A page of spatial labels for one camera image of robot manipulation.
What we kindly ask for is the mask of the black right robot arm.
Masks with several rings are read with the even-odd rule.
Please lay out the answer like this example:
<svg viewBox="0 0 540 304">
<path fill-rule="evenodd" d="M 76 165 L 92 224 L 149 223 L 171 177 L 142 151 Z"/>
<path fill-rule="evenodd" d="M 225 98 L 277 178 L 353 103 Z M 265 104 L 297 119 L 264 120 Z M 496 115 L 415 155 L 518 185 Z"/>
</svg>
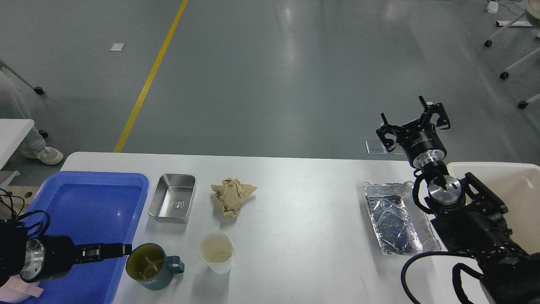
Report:
<svg viewBox="0 0 540 304">
<path fill-rule="evenodd" d="M 444 163 L 447 150 L 436 129 L 451 127 L 442 103 L 426 102 L 418 119 L 402 126 L 392 125 L 381 113 L 376 130 L 388 152 L 403 149 L 415 181 L 411 189 L 413 203 L 431 220 L 447 248 L 445 252 L 420 253 L 403 266 L 400 279 L 411 302 L 418 303 L 407 282 L 407 270 L 413 262 L 428 256 L 473 258 L 480 271 L 464 263 L 452 268 L 452 285 L 461 304 L 470 300 L 462 286 L 462 273 L 477 279 L 491 304 L 538 304 L 540 299 L 539 254 L 529 254 L 511 239 L 512 230 L 504 215 L 507 205 L 473 173 L 453 177 Z"/>
</svg>

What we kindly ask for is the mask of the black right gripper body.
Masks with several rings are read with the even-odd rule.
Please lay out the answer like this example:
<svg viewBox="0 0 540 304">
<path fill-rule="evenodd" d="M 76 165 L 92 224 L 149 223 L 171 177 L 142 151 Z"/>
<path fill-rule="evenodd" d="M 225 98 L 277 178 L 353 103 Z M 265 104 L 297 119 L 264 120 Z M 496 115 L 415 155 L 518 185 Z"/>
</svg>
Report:
<svg viewBox="0 0 540 304">
<path fill-rule="evenodd" d="M 435 125 L 406 129 L 399 135 L 399 145 L 411 167 L 416 169 L 421 169 L 430 162 L 443 161 L 447 156 L 447 150 L 438 137 Z"/>
</svg>

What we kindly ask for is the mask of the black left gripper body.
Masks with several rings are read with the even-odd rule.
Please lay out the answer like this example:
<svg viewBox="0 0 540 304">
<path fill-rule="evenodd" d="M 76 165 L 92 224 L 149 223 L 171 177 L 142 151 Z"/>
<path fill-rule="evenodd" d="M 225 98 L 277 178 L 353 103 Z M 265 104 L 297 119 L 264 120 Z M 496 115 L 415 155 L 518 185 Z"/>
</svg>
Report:
<svg viewBox="0 0 540 304">
<path fill-rule="evenodd" d="M 68 236 L 42 236 L 26 241 L 21 279 L 27 283 L 65 276 L 82 255 Z"/>
</svg>

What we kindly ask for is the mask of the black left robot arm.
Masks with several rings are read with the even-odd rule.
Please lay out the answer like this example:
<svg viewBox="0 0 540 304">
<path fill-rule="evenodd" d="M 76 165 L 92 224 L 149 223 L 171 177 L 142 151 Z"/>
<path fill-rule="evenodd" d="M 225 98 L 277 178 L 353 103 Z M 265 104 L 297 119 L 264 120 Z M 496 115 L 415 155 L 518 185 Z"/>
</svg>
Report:
<svg viewBox="0 0 540 304">
<path fill-rule="evenodd" d="M 42 282 L 64 277 L 75 264 L 101 262 L 132 253 L 131 244 L 75 245 L 66 235 L 46 235 L 51 216 L 44 210 L 15 210 L 13 199 L 25 198 L 1 189 L 1 205 L 10 214 L 0 224 L 1 285 L 18 276 L 25 283 Z"/>
</svg>

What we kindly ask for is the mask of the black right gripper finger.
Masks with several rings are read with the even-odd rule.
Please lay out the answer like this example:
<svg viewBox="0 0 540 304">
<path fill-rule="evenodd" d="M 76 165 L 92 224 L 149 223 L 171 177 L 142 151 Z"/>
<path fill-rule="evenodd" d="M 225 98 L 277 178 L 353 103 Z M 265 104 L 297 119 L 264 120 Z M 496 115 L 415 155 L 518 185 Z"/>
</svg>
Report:
<svg viewBox="0 0 540 304">
<path fill-rule="evenodd" d="M 376 135 L 378 135 L 386 151 L 393 152 L 405 140 L 405 129 L 401 126 L 389 124 L 383 112 L 381 118 L 382 123 L 379 129 L 376 129 Z"/>
<path fill-rule="evenodd" d="M 436 131 L 451 129 L 451 122 L 442 103 L 432 103 L 420 95 L 419 100 L 424 111 L 418 119 L 419 131 Z"/>
</svg>

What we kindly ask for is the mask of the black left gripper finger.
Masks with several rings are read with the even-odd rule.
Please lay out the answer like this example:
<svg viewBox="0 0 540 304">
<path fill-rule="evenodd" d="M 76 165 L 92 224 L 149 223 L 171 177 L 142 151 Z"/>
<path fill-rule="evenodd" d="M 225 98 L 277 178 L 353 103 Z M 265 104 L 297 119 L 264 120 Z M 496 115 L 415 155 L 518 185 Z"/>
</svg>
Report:
<svg viewBox="0 0 540 304">
<path fill-rule="evenodd" d="M 76 246 L 76 263 L 95 263 L 132 253 L 131 244 L 82 244 Z"/>
</svg>

